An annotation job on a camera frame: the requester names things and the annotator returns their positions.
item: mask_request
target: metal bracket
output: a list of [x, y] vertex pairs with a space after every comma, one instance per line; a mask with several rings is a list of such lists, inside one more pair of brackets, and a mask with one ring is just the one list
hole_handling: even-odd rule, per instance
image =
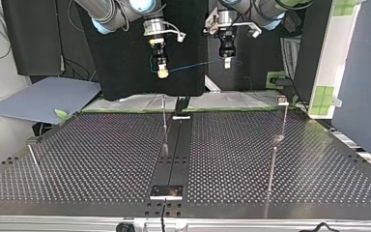
[[252, 38], [258, 38], [262, 34], [261, 28], [253, 21], [248, 22], [228, 22], [228, 23], [219, 23], [219, 15], [218, 15], [218, 8], [215, 8], [210, 16], [206, 20], [206, 28], [204, 29], [204, 34], [215, 35], [216, 32], [221, 27], [229, 27], [229, 26], [248, 26], [249, 29], [249, 36]]
[[176, 103], [176, 112], [173, 116], [173, 120], [189, 120], [191, 116], [183, 113], [184, 109], [188, 108], [190, 97], [178, 98]]
[[151, 200], [183, 200], [183, 186], [153, 186]]

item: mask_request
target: blue cable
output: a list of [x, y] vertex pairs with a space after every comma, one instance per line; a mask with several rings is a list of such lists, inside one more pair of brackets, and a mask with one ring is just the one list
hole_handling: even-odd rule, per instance
[[[223, 59], [217, 59], [217, 60], [213, 60], [213, 61], [198, 63], [198, 64], [184, 66], [184, 67], [179, 67], [177, 69], [170, 70], [170, 72], [172, 73], [172, 72], [177, 72], [177, 71], [181, 71], [181, 70], [188, 70], [188, 69], [192, 69], [192, 68], [195, 68], [195, 67], [198, 67], [198, 66], [209, 65], [211, 63], [215, 63], [215, 62], [222, 61], [222, 60]], [[239, 61], [239, 60], [236, 60], [236, 61], [233, 60], [231, 62], [234, 63], [234, 64], [237, 64], [238, 66], [243, 64], [243, 61]], [[150, 72], [157, 73], [157, 71], [153, 70], [153, 57], [150, 57]]]

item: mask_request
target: white cable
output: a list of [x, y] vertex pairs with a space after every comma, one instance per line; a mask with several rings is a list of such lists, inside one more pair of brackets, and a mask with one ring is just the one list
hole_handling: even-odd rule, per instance
[[182, 32], [180, 31], [180, 29], [178, 27], [176, 27], [173, 23], [168, 22], [168, 21], [161, 21], [160, 23], [161, 24], [168, 25], [168, 26], [171, 26], [172, 28], [174, 28], [174, 30], [178, 31], [179, 34], [182, 34]]
[[68, 6], [68, 19], [69, 19], [69, 22], [71, 23], [71, 26], [74, 27], [74, 29], [76, 29], [77, 31], [80, 31], [80, 32], [84, 32], [83, 29], [78, 28], [78, 27], [73, 23], [73, 21], [71, 20], [71, 2], [72, 2], [72, 1], [73, 1], [73, 0], [71, 0], [71, 1], [69, 2], [69, 6]]

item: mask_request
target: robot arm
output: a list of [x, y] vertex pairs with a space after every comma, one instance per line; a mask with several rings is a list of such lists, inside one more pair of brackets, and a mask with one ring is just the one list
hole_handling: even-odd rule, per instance
[[144, 18], [144, 36], [149, 38], [153, 49], [153, 60], [158, 66], [158, 77], [169, 75], [168, 58], [165, 52], [166, 35], [177, 34], [182, 43], [186, 34], [164, 20], [161, 0], [75, 0], [92, 18], [93, 24], [102, 34], [109, 34], [122, 28], [127, 31], [129, 24]]
[[[206, 20], [204, 33], [214, 35], [221, 41], [219, 56], [224, 59], [225, 69], [231, 68], [231, 61], [237, 50], [234, 40], [237, 38], [238, 27], [248, 26], [247, 35], [257, 38], [261, 35], [260, 27], [272, 30], [278, 25], [285, 12], [308, 7], [312, 0], [218, 0], [217, 8]], [[296, 8], [297, 4], [306, 4]], [[248, 21], [238, 22], [239, 18]]]

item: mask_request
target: perforated metal table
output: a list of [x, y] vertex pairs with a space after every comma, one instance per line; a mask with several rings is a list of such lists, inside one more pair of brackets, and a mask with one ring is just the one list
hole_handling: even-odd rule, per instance
[[[0, 164], [0, 215], [371, 220], [371, 165], [290, 111], [80, 114]], [[271, 192], [271, 152], [278, 147]]]

